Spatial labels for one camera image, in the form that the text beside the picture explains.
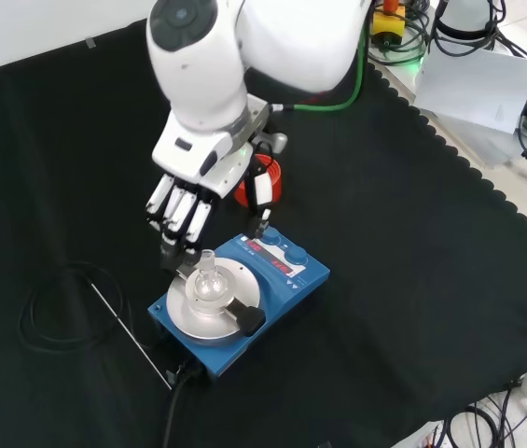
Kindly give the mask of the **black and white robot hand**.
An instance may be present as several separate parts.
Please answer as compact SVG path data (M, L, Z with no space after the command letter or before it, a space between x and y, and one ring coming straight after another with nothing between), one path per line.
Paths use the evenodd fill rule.
M227 129L192 131L169 114L152 153L163 174L146 203L146 220L159 234L164 270L193 267L219 203L242 194L249 210L249 236L269 226L270 209L281 197L275 158L287 143L270 130L273 105L249 96L247 107Z

